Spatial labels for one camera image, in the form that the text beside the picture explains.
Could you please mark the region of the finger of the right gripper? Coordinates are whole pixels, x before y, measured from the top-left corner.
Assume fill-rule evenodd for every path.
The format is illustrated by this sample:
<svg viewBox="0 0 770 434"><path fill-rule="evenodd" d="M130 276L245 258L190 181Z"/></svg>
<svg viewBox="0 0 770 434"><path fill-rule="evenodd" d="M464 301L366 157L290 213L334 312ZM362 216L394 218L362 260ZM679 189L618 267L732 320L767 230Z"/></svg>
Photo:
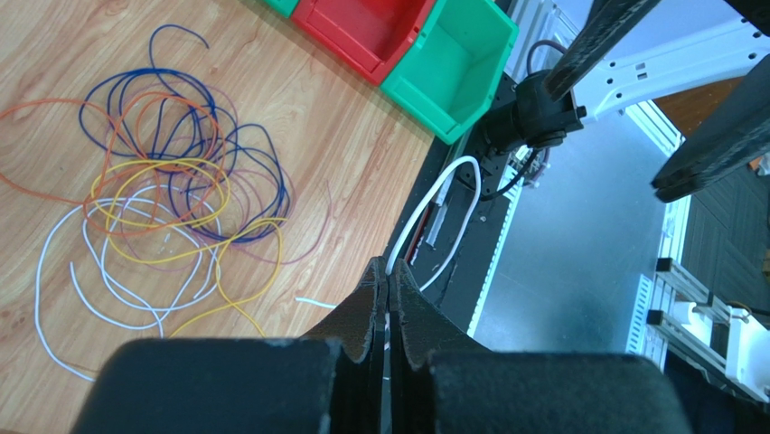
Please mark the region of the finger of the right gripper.
<svg viewBox="0 0 770 434"><path fill-rule="evenodd" d="M653 0L594 1L588 21L544 80L554 101L569 93L653 10Z"/></svg>
<svg viewBox="0 0 770 434"><path fill-rule="evenodd" d="M769 57L765 56L653 178L664 203L696 193L769 151Z"/></svg>

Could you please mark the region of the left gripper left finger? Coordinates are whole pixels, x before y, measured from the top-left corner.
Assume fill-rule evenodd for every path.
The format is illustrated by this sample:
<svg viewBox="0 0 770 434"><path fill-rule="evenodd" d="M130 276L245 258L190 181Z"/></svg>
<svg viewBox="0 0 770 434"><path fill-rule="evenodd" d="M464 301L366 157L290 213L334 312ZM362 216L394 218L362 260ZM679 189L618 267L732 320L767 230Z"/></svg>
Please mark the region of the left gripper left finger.
<svg viewBox="0 0 770 434"><path fill-rule="evenodd" d="M296 338L147 338L120 346L76 433L376 433L385 261Z"/></svg>

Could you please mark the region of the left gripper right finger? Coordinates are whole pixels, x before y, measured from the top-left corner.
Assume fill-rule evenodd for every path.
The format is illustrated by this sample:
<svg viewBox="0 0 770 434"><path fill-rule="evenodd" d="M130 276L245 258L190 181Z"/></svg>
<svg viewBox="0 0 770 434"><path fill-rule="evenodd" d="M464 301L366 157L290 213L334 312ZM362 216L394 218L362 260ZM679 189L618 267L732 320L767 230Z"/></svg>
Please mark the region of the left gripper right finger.
<svg viewBox="0 0 770 434"><path fill-rule="evenodd" d="M687 433L668 379L630 354L499 353L388 275L396 433Z"/></svg>

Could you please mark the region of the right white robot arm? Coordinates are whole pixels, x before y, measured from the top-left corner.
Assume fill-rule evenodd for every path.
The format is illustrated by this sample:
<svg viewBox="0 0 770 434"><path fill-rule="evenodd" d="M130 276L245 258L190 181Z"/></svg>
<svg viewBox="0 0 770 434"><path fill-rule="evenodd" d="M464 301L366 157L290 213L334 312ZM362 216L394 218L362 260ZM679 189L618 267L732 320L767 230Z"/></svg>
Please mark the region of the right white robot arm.
<svg viewBox="0 0 770 434"><path fill-rule="evenodd" d="M558 62L529 71L472 141L484 156L545 150L611 112L730 78L738 85L653 178L672 203L769 151L766 1L596 1Z"/></svg>

